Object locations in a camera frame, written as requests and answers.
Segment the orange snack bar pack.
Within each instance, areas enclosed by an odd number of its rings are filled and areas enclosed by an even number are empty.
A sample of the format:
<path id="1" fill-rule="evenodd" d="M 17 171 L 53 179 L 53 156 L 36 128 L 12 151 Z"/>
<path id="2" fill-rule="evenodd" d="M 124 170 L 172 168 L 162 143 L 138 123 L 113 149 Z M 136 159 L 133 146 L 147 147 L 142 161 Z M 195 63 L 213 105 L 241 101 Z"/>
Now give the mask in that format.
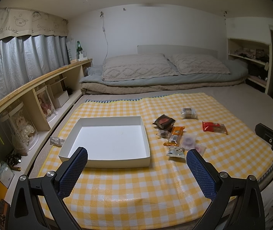
<path id="1" fill-rule="evenodd" d="M 172 128 L 171 131 L 171 135 L 168 138 L 168 140 L 166 140 L 166 142 L 164 142 L 164 146 L 176 146 L 178 147 L 180 144 L 180 140 L 181 137 L 183 135 L 183 131 L 184 131 L 185 127 L 183 126 L 176 126 Z"/>

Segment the grey curtain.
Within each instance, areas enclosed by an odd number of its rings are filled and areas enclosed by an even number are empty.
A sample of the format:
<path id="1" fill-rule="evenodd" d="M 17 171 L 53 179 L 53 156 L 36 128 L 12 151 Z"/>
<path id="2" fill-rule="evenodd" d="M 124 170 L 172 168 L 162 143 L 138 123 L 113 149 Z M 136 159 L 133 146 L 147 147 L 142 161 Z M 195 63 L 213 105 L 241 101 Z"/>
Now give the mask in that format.
<path id="1" fill-rule="evenodd" d="M 38 35 L 0 40 L 0 99 L 67 64 L 65 37 Z"/>

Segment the right beige pillow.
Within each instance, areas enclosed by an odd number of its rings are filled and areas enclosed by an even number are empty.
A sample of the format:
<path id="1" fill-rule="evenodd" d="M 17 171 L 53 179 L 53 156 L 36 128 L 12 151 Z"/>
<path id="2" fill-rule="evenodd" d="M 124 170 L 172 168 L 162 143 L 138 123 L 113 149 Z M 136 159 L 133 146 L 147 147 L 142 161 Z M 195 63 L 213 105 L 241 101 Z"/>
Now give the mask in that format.
<path id="1" fill-rule="evenodd" d="M 175 54 L 168 56 L 181 75 L 230 74 L 228 67 L 217 58 L 203 54 Z"/>

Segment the wooden bedside shelf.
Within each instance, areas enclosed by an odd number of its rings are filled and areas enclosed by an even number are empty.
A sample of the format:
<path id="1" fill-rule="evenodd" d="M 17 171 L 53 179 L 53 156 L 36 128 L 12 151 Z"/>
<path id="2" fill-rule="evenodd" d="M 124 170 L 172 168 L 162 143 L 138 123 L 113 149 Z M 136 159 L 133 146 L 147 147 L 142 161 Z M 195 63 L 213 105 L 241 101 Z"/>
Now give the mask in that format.
<path id="1" fill-rule="evenodd" d="M 23 174 L 28 174 L 33 162 L 35 161 L 42 147 L 44 147 L 52 132 L 58 127 L 61 120 L 71 110 L 71 108 L 74 107 L 76 102 L 82 96 L 81 84 L 79 83 L 79 80 L 84 77 L 85 68 L 89 67 L 91 64 L 92 59 L 65 65 L 55 71 L 49 72 L 30 81 L 0 100 L 1 113 L 13 102 L 20 99 L 23 102 L 25 109 L 29 113 L 34 127 L 39 133 L 38 142 L 28 152 L 28 155 L 21 159 L 21 170 L 14 172 L 13 181 L 11 181 L 4 197 L 4 200 L 9 204 L 12 202 L 19 177 Z M 55 118 L 51 122 L 47 122 L 47 119 L 45 118 L 39 105 L 35 87 L 41 84 L 50 84 L 56 78 L 58 78 L 59 81 L 64 81 L 65 85 L 72 89 L 73 93 L 69 96 L 69 99 L 63 104 L 63 106 L 57 109 L 57 115 Z"/>

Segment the black red round cake pack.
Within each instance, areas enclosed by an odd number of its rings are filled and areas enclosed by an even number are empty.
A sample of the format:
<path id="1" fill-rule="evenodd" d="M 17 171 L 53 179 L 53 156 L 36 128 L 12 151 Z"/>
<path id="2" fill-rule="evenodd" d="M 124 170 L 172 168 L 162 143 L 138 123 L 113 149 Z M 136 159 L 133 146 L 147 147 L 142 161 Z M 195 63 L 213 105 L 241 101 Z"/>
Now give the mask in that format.
<path id="1" fill-rule="evenodd" d="M 153 122 L 153 125 L 160 130 L 169 130 L 171 127 L 173 127 L 174 123 L 175 119 L 163 114 Z"/>

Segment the beige folded blanket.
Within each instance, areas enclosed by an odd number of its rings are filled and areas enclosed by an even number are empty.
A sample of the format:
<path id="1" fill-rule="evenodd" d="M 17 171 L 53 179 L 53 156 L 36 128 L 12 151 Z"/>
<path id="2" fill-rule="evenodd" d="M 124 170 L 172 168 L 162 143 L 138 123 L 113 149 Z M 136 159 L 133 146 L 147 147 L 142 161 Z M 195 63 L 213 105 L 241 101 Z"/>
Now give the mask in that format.
<path id="1" fill-rule="evenodd" d="M 188 90 L 202 87 L 233 86 L 239 85 L 243 83 L 245 80 L 246 78 L 244 77 L 238 80 L 224 82 L 202 82 L 149 86 L 109 86 L 100 83 L 82 83 L 80 90 L 83 94 L 142 94 L 159 91 Z"/>

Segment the yellow checkered cloth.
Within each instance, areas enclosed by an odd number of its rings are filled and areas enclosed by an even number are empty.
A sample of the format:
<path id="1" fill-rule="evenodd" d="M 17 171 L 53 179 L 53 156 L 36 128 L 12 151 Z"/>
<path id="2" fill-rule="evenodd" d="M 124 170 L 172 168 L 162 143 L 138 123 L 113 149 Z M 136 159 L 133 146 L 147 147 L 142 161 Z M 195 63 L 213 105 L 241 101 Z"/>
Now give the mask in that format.
<path id="1" fill-rule="evenodd" d="M 181 117 L 194 108 L 197 119 Z M 173 94 L 159 98 L 109 103 L 85 102 L 59 133 L 66 138 L 81 118 L 140 116 L 149 140 L 148 168 L 83 171 L 65 204 L 78 224 L 88 229 L 153 229 L 199 218 L 208 207 L 186 162 L 169 159 L 153 122 L 160 115 L 197 135 L 206 147 L 204 159 L 232 177 L 262 177 L 272 165 L 271 148 L 217 100 L 204 93 Z M 202 122 L 224 124 L 228 134 L 204 132 Z"/>

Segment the pink candy clear pack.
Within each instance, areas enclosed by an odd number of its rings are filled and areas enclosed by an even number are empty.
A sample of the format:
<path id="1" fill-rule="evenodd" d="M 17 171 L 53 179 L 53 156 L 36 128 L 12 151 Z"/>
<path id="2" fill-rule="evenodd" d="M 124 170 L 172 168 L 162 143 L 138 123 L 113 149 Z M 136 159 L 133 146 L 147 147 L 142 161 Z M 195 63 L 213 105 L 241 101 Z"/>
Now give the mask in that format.
<path id="1" fill-rule="evenodd" d="M 196 144 L 195 145 L 195 150 L 200 154 L 200 155 L 203 155 L 205 150 L 206 150 L 206 147 L 201 145 L 201 144 Z"/>

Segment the small wooden drawer box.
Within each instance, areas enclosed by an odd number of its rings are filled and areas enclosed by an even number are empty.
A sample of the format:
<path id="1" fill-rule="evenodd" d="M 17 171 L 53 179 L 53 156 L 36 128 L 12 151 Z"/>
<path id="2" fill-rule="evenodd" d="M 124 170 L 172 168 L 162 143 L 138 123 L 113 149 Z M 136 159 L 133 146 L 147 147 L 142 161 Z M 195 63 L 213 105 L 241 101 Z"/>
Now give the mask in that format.
<path id="1" fill-rule="evenodd" d="M 47 91 L 56 109 L 61 108 L 69 99 L 65 79 L 66 77 L 56 77 L 46 82 Z"/>

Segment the white wall shelf unit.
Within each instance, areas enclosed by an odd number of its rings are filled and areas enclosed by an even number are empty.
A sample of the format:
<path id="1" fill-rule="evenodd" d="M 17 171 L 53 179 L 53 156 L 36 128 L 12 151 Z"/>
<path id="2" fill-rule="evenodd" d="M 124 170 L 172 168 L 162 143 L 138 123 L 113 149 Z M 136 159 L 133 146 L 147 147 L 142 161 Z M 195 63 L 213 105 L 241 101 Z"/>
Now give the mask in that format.
<path id="1" fill-rule="evenodd" d="M 228 59 L 246 63 L 247 84 L 267 94 L 271 75 L 271 45 L 248 39 L 228 39 Z"/>

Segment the beige pillow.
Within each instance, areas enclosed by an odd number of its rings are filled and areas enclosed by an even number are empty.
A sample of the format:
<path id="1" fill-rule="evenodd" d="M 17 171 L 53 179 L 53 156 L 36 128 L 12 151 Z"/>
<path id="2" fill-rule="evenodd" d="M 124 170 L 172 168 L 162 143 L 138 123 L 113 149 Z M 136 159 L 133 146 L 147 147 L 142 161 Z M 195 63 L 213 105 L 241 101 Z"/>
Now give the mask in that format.
<path id="1" fill-rule="evenodd" d="M 145 78 L 175 76 L 178 72 L 161 53 L 123 55 L 106 59 L 102 80 L 131 81 Z"/>
<path id="2" fill-rule="evenodd" d="M 203 54 L 175 54 L 168 56 L 181 75 L 230 74 L 228 67 L 217 58 Z"/>

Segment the clear brown cookie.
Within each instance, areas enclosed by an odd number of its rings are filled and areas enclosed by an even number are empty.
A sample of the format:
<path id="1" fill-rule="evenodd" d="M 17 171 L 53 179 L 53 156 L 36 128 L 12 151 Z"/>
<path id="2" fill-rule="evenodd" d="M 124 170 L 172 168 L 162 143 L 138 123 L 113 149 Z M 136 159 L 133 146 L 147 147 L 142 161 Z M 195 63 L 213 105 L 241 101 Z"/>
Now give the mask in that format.
<path id="1" fill-rule="evenodd" d="M 183 108 L 181 117 L 184 119 L 197 119 L 197 113 L 194 108 Z"/>

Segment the white cardboard tray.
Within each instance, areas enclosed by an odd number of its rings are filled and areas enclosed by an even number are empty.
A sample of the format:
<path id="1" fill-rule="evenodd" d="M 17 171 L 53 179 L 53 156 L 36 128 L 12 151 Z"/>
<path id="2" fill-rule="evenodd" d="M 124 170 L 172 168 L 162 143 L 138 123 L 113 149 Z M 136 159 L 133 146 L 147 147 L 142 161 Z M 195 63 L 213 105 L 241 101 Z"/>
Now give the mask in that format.
<path id="1" fill-rule="evenodd" d="M 140 116 L 81 118 L 58 157 L 67 161 L 78 147 L 87 150 L 88 168 L 143 168 L 150 165 L 150 147 Z"/>

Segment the green glass bottle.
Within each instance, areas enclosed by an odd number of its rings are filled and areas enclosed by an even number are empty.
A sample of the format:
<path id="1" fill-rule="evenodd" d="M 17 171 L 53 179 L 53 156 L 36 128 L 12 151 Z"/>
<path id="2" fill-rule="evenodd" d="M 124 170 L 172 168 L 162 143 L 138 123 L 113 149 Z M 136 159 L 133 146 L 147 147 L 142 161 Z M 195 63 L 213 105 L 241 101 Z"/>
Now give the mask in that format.
<path id="1" fill-rule="evenodd" d="M 83 58 L 83 48 L 81 47 L 81 44 L 79 41 L 77 41 L 77 57 L 78 59 Z"/>

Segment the crumpled clear plastic wrapper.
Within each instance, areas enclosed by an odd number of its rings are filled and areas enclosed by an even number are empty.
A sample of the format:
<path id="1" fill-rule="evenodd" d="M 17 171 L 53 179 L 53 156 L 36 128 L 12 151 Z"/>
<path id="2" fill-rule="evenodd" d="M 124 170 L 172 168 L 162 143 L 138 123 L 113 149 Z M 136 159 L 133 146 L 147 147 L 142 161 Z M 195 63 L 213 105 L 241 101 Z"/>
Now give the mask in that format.
<path id="1" fill-rule="evenodd" d="M 65 140 L 59 137 L 51 136 L 49 139 L 49 144 L 54 145 L 56 147 L 62 147 Z"/>

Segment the red snack pack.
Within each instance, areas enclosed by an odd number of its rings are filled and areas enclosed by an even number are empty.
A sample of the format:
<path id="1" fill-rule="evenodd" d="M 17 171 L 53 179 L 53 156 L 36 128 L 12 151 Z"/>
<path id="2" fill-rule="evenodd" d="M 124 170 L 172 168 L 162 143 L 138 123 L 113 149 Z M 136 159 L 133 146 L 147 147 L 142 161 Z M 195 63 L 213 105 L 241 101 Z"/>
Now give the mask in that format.
<path id="1" fill-rule="evenodd" d="M 204 132 L 215 132 L 228 134 L 228 131 L 224 124 L 219 124 L 216 122 L 202 122 L 202 130 Z"/>

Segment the left beige pillow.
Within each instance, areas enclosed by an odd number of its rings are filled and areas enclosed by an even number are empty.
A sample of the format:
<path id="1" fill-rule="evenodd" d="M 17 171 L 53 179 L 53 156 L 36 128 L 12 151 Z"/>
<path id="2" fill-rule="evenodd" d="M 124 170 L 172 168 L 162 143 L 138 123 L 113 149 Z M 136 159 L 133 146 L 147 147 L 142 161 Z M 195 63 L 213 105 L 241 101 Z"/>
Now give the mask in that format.
<path id="1" fill-rule="evenodd" d="M 102 80 L 131 81 L 145 78 L 175 76 L 178 72 L 161 53 L 123 55 L 106 59 Z"/>

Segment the doll in clear case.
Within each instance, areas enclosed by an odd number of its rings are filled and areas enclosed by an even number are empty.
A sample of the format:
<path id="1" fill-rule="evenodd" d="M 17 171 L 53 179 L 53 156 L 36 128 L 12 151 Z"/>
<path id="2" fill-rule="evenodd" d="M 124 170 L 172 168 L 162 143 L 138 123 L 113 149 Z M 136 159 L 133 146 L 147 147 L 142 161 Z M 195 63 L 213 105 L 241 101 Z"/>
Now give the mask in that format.
<path id="1" fill-rule="evenodd" d="M 51 122 L 56 117 L 57 112 L 49 96 L 47 86 L 38 89 L 36 91 L 36 96 L 47 122 Z"/>

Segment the beige doodle valance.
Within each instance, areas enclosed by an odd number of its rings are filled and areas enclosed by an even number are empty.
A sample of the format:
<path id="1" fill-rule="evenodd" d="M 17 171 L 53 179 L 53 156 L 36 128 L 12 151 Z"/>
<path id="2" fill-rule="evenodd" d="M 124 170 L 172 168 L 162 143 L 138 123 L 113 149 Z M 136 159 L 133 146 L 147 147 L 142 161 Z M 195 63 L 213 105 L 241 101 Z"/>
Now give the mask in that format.
<path id="1" fill-rule="evenodd" d="M 0 40 L 26 35 L 68 35 L 68 21 L 62 17 L 27 9 L 0 9 Z"/>

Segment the grey blue duvet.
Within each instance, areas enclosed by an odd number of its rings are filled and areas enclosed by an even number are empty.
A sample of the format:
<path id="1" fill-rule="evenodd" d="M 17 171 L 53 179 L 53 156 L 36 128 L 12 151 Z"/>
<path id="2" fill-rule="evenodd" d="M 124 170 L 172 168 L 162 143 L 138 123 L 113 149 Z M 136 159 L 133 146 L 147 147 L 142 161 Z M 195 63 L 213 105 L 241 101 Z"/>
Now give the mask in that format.
<path id="1" fill-rule="evenodd" d="M 152 85 L 178 85 L 178 84 L 191 84 L 191 83 L 213 83 L 213 82 L 228 82 L 244 80 L 248 76 L 248 69 L 242 61 L 224 60 L 223 64 L 229 69 L 229 74 L 212 74 L 200 73 L 181 75 L 177 68 L 171 65 L 171 68 L 177 73 L 174 76 L 142 78 L 137 80 L 124 80 L 124 81 L 103 81 L 102 71 L 103 68 L 89 67 L 87 76 L 80 79 L 79 83 L 98 83 L 107 86 L 152 86 Z"/>

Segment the white doll in dome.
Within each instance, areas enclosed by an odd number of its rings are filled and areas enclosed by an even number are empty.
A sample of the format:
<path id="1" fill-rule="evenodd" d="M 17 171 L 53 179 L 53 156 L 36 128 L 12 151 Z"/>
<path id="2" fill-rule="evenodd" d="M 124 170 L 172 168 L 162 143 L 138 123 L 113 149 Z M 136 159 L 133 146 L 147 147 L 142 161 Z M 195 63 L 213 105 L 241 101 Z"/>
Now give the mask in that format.
<path id="1" fill-rule="evenodd" d="M 13 103 L 0 114 L 1 126 L 16 153 L 27 156 L 39 140 L 39 134 L 22 101 Z"/>

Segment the white panda cookie pack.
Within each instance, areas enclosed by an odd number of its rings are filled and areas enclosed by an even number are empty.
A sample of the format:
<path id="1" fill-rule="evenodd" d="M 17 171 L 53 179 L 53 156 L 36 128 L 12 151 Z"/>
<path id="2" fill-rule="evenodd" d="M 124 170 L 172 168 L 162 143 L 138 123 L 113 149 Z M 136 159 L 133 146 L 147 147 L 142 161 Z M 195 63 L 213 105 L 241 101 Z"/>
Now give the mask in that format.
<path id="1" fill-rule="evenodd" d="M 168 157 L 185 158 L 185 149 L 178 146 L 170 146 L 167 152 Z"/>

